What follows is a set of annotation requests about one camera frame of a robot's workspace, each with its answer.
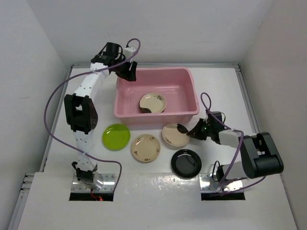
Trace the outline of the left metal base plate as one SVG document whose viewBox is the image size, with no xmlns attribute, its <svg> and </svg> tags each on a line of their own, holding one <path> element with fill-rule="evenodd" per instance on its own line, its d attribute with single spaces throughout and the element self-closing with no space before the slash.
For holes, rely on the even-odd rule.
<svg viewBox="0 0 307 230">
<path fill-rule="evenodd" d="M 84 182 L 74 174 L 71 185 L 72 193 L 112 193 L 115 187 L 115 175 L 112 173 L 96 173 L 93 182 Z"/>
</svg>

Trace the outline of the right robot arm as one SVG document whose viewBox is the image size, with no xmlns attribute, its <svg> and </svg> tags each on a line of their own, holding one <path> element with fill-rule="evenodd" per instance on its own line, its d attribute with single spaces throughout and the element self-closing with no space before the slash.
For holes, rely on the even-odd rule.
<svg viewBox="0 0 307 230">
<path fill-rule="evenodd" d="M 206 140 L 235 148 L 229 164 L 219 164 L 212 173 L 218 189 L 244 179 L 265 178 L 284 171 L 284 163 L 273 138 L 268 132 L 245 135 L 243 131 L 226 126 L 221 112 L 206 112 L 195 127 L 187 132 L 191 138 Z"/>
</svg>

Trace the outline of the black plate front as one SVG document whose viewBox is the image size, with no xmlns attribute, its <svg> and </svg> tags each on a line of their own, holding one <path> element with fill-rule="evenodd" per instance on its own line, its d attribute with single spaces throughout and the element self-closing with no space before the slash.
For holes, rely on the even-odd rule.
<svg viewBox="0 0 307 230">
<path fill-rule="evenodd" d="M 190 149 L 178 150 L 171 158 L 172 172 L 182 179 L 196 177 L 202 168 L 199 155 Z"/>
</svg>

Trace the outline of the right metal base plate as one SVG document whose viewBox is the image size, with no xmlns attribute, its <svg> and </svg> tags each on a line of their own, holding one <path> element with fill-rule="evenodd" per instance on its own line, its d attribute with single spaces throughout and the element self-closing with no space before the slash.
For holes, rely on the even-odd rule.
<svg viewBox="0 0 307 230">
<path fill-rule="evenodd" d="M 243 188 L 242 181 L 234 181 L 221 187 L 218 185 L 219 182 L 217 181 L 216 175 L 213 176 L 211 173 L 199 174 L 199 182 L 201 193 L 207 194 L 232 192 Z"/>
</svg>

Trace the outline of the cream plate black brushstroke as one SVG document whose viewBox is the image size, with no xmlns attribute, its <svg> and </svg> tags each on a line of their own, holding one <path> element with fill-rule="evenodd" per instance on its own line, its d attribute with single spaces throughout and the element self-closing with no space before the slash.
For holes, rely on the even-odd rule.
<svg viewBox="0 0 307 230">
<path fill-rule="evenodd" d="M 165 142 L 174 147 L 183 147 L 190 141 L 188 130 L 181 124 L 169 123 L 162 129 L 162 137 Z"/>
</svg>

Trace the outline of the lime green plate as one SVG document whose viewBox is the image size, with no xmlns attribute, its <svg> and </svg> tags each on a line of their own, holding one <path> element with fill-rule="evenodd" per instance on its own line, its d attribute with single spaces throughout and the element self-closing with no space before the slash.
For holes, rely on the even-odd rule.
<svg viewBox="0 0 307 230">
<path fill-rule="evenodd" d="M 130 130 L 124 124 L 112 124 L 102 134 L 102 143 L 112 151 L 118 151 L 126 147 L 130 141 Z"/>
</svg>

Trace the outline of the blue patterned plate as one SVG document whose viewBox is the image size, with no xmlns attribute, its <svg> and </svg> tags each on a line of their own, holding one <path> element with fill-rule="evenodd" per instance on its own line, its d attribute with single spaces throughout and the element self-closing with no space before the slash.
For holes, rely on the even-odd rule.
<svg viewBox="0 0 307 230">
<path fill-rule="evenodd" d="M 154 114 L 154 113 L 163 113 L 166 109 L 164 106 L 139 106 L 140 110 L 142 113 L 149 113 L 149 114 Z"/>
</svg>

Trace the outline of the pink plastic bin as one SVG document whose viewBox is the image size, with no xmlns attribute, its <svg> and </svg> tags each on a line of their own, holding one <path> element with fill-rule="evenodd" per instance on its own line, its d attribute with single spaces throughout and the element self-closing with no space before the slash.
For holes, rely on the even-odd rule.
<svg viewBox="0 0 307 230">
<path fill-rule="evenodd" d="M 140 110 L 140 99 L 152 92 L 166 99 L 162 113 Z M 126 125 L 185 124 L 199 111 L 194 80 L 188 68 L 138 68 L 136 81 L 117 80 L 114 115 Z"/>
</svg>

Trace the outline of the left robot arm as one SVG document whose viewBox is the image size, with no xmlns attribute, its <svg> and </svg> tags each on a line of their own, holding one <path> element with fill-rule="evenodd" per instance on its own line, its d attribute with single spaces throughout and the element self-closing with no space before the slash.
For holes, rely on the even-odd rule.
<svg viewBox="0 0 307 230">
<path fill-rule="evenodd" d="M 98 124 L 98 113 L 94 98 L 103 81 L 113 72 L 126 81 L 136 81 L 137 62 L 133 61 L 138 49 L 126 45 L 108 42 L 103 49 L 91 59 L 89 73 L 81 85 L 72 94 L 64 97 L 67 124 L 73 131 L 77 161 L 72 163 L 77 179 L 91 189 L 102 186 L 97 162 L 90 158 L 94 148 L 94 129 Z"/>
</svg>

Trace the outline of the cream floral plate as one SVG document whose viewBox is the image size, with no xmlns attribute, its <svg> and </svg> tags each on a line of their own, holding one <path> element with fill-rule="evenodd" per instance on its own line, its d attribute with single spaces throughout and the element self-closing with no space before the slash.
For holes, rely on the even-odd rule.
<svg viewBox="0 0 307 230">
<path fill-rule="evenodd" d="M 151 134 L 141 134 L 131 144 L 133 157 L 142 163 L 149 163 L 156 160 L 160 151 L 161 145 L 159 140 Z"/>
</svg>

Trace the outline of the metal base plate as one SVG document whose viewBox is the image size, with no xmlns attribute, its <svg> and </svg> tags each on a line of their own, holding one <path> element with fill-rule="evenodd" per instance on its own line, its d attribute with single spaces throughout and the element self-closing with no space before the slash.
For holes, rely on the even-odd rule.
<svg viewBox="0 0 307 230">
<path fill-rule="evenodd" d="M 243 188 L 242 181 L 234 181 L 221 187 L 218 185 L 219 182 L 217 181 L 216 175 L 213 176 L 211 173 L 199 174 L 199 182 L 201 193 L 207 194 L 232 192 Z"/>
<path fill-rule="evenodd" d="M 112 173 L 96 173 L 93 182 L 84 182 L 74 174 L 71 185 L 72 193 L 112 193 L 115 187 L 115 175 Z"/>
</svg>

